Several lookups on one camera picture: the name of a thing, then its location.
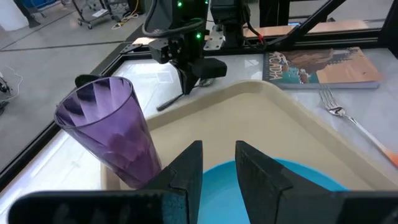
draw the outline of plastic tray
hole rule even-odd
[[[394,177],[364,160],[350,142],[276,86],[245,81],[147,120],[165,167],[203,140],[203,170],[234,159],[243,140],[269,156],[318,169],[351,190],[392,190]],[[104,189],[128,189],[102,166]]]

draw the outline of wire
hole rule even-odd
[[[259,39],[259,41],[260,41],[260,43],[262,44],[262,45],[265,45],[265,43],[264,43],[264,37],[260,34],[260,33],[258,33],[256,30],[255,30],[255,28],[253,28],[253,26],[251,25],[251,23],[250,23],[250,15],[248,14],[248,12],[249,12],[249,10],[250,9],[243,9],[243,19],[244,19],[244,21],[246,22],[246,24],[248,25],[248,29],[253,33],[253,34],[255,34],[257,37],[258,37],[258,39]]]
[[[12,97],[9,97],[9,98],[7,98],[7,99],[5,99],[5,100],[0,100],[0,103],[5,102],[5,101],[11,101],[12,99],[17,98],[17,96],[19,96],[19,87],[20,87],[22,81],[24,80],[24,77],[18,75],[17,72],[16,72],[14,69],[12,69],[12,68],[10,68],[10,67],[8,67],[8,66],[6,66],[6,67],[9,68],[9,69],[11,69],[11,70],[14,72],[14,75],[15,75],[15,76],[18,76],[21,80],[19,81],[18,86],[17,86],[17,95],[12,96]]]
[[[255,47],[252,44],[250,44],[250,42],[249,42],[247,37],[243,37],[243,40],[250,48],[255,49]]]
[[[113,25],[112,26],[112,30],[116,30],[116,29],[122,27],[130,19],[138,18],[139,15],[136,13],[136,11],[138,9],[138,4],[139,4],[139,0],[137,0],[136,8],[130,13],[130,15],[123,17],[123,19],[120,22],[118,22],[117,24]]]
[[[148,23],[149,23],[150,19],[152,18],[152,16],[154,15],[157,1],[158,0],[152,1],[152,5],[150,6],[147,18],[144,21],[144,25],[142,25],[142,33],[144,33],[145,36],[152,37],[152,38],[170,37],[170,36],[173,36],[176,34],[184,34],[187,32],[191,32],[191,31],[194,31],[201,27],[206,26],[206,21],[204,19],[194,18],[194,19],[190,20],[190,22],[192,22],[192,24],[187,25],[187,26],[179,27],[176,29],[169,29],[169,30],[160,31],[160,32],[148,32],[147,31]]]

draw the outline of blue bowl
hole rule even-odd
[[[328,190],[348,190],[315,169],[284,159],[276,161]],[[235,161],[218,165],[203,174],[198,223],[250,223],[236,177]]]

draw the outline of floor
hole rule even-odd
[[[311,14],[323,2],[293,2],[290,15]],[[392,0],[347,0],[331,17],[383,19],[391,4]],[[258,8],[252,4],[251,10],[256,27]],[[37,16],[42,25],[36,29],[0,30],[0,72],[14,89],[19,79],[8,67],[24,78],[19,96],[0,116],[0,169],[49,124],[56,104],[73,88],[74,78],[90,73],[144,20],[141,16],[111,30],[114,22],[104,19],[88,30],[77,24],[78,14],[70,6],[57,5],[45,13],[47,18]]]

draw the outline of book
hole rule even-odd
[[[264,54],[262,79],[280,88],[377,88],[382,75],[359,47]]]

